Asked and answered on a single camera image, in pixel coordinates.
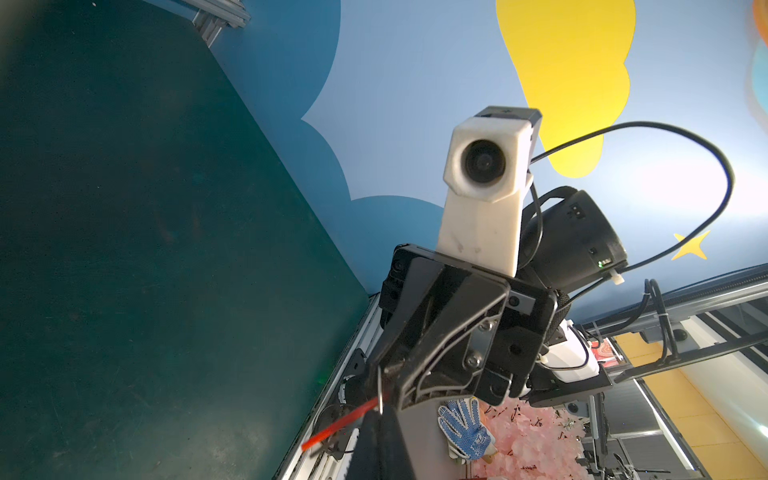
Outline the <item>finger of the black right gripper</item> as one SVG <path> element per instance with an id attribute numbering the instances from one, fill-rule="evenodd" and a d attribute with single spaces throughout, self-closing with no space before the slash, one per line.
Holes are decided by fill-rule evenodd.
<path id="1" fill-rule="evenodd" d="M 441 274 L 416 307 L 419 338 L 404 354 L 390 400 L 406 410 L 430 400 L 456 400 L 475 393 L 489 356 L 493 330 L 510 293 L 504 279 Z"/>
<path id="2" fill-rule="evenodd" d="M 456 367 L 444 359 L 456 339 L 456 268 L 412 263 L 400 281 L 385 283 L 382 299 L 389 317 L 364 388 L 374 389 L 381 370 L 386 389 L 454 390 Z"/>

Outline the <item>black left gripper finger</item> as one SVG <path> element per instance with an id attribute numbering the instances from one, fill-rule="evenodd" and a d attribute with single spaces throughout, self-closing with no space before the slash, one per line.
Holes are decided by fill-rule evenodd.
<path id="1" fill-rule="evenodd" d="M 364 416 L 347 480 L 415 480 L 416 474 L 395 410 Z"/>

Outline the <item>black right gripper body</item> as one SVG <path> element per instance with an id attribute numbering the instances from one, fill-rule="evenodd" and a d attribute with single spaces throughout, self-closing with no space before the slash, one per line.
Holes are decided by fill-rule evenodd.
<path id="1" fill-rule="evenodd" d="M 481 326 L 491 328 L 494 338 L 477 389 L 471 396 L 497 406 L 508 397 L 522 395 L 557 308 L 555 292 L 408 244 L 397 247 L 393 253 L 389 274 L 382 284 L 381 310 L 385 283 L 400 281 L 412 263 L 451 265 L 456 268 L 456 280 L 468 274 L 480 274 L 509 283 L 510 293 L 500 318 Z"/>

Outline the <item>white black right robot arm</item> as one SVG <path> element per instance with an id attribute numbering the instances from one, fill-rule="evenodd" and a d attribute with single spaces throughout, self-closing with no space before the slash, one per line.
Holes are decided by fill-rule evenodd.
<path id="1" fill-rule="evenodd" d="M 611 386 L 566 318 L 580 293 L 627 264 L 610 223 L 582 190 L 559 187 L 523 212 L 531 261 L 514 277 L 422 247 L 397 247 L 383 283 L 383 336 L 362 376 L 404 410 L 473 395 L 543 408 Z"/>

